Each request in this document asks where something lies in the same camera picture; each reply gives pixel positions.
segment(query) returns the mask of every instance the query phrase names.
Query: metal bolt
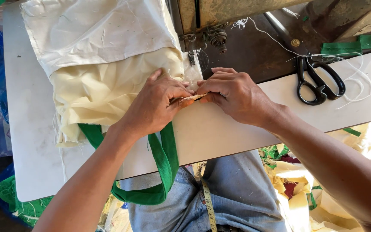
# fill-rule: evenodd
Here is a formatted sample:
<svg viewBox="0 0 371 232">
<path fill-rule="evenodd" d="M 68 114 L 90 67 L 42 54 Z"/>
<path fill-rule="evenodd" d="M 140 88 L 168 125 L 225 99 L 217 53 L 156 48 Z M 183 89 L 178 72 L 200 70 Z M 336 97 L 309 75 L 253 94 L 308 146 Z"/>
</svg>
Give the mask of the metal bolt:
<svg viewBox="0 0 371 232">
<path fill-rule="evenodd" d="M 293 47 L 298 47 L 298 46 L 300 45 L 300 40 L 298 40 L 298 39 L 293 39 L 293 40 L 291 41 L 291 45 L 292 45 Z"/>
</svg>

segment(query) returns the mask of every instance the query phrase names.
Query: scissors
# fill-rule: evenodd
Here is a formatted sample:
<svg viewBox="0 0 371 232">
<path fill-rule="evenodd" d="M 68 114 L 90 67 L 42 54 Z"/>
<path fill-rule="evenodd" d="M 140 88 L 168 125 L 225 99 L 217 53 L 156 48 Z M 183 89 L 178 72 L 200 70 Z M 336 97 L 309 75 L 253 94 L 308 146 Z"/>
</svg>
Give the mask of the scissors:
<svg viewBox="0 0 371 232">
<path fill-rule="evenodd" d="M 267 20 L 271 23 L 273 28 L 277 31 L 277 33 L 284 39 L 284 42 L 289 50 L 292 52 L 295 52 L 299 55 L 297 57 L 297 76 L 298 76 L 298 85 L 297 85 L 297 96 L 300 98 L 300 100 L 310 106 L 317 106 L 322 103 L 324 103 L 327 99 L 329 100 L 336 100 L 344 95 L 346 92 L 346 86 L 343 82 L 343 80 L 340 78 L 340 76 L 337 74 L 336 71 L 334 71 L 330 66 L 328 66 L 325 63 L 319 62 L 319 61 L 313 61 L 310 58 L 311 53 L 306 49 L 304 45 L 301 44 L 301 42 L 292 37 L 290 33 L 287 31 L 287 29 L 277 20 L 277 18 L 274 17 L 274 15 L 270 12 L 264 13 L 264 16 L 267 18 Z M 304 65 L 306 63 L 306 71 L 308 72 L 309 76 L 312 78 L 312 80 L 316 83 L 317 87 L 312 85 L 310 82 L 306 81 L 304 79 Z M 327 86 L 327 84 L 323 81 L 323 79 L 314 71 L 315 68 L 322 68 L 324 69 L 331 78 L 333 78 L 334 82 L 336 82 L 339 93 L 334 93 L 330 87 Z M 306 86 L 315 95 L 315 99 L 313 101 L 307 101 L 301 96 L 300 89 L 301 87 Z"/>
</svg>

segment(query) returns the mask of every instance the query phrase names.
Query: hand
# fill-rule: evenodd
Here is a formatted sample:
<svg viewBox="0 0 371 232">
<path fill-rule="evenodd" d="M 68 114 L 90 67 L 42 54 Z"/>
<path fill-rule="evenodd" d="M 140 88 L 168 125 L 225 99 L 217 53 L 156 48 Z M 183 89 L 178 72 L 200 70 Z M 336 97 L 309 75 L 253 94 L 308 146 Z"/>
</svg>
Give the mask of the hand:
<svg viewBox="0 0 371 232">
<path fill-rule="evenodd" d="M 191 105 L 194 100 L 183 100 L 194 92 L 188 91 L 188 82 L 179 82 L 171 77 L 157 78 L 162 70 L 158 69 L 147 79 L 144 87 L 132 102 L 128 111 L 113 126 L 123 127 L 136 139 L 161 131 L 180 109 Z"/>
<path fill-rule="evenodd" d="M 272 102 L 247 73 L 234 69 L 212 68 L 214 73 L 206 81 L 198 81 L 196 94 L 209 94 L 200 103 L 213 102 L 224 113 L 242 124 L 265 128 L 282 111 L 282 105 Z"/>
</svg>

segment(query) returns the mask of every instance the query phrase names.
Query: light blue jeans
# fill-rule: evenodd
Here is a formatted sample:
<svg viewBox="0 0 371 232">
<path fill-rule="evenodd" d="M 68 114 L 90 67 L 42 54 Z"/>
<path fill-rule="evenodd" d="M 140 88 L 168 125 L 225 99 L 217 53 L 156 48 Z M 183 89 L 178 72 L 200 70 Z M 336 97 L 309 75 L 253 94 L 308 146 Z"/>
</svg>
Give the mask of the light blue jeans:
<svg viewBox="0 0 371 232">
<path fill-rule="evenodd" d="M 245 232 L 286 231 L 274 188 L 256 150 L 207 161 L 203 178 L 211 191 L 217 224 Z M 156 172 L 121 180 L 120 185 L 124 190 L 137 190 L 159 183 Z M 165 202 L 156 206 L 129 203 L 128 209 L 134 232 L 210 230 L 201 184 L 184 167 L 179 168 Z"/>
</svg>

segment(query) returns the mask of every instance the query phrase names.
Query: yellow measuring tape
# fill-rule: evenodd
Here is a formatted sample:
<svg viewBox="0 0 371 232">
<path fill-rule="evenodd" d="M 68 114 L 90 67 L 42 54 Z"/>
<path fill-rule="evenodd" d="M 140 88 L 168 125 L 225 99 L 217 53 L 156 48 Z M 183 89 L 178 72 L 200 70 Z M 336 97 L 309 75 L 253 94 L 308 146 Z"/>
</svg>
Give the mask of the yellow measuring tape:
<svg viewBox="0 0 371 232">
<path fill-rule="evenodd" d="M 204 198 L 206 199 L 207 212 L 209 213 L 209 221 L 212 232 L 217 232 L 216 217 L 214 215 L 213 203 L 211 202 L 211 193 L 207 183 L 204 181 L 200 173 L 200 180 L 203 183 Z"/>
</svg>

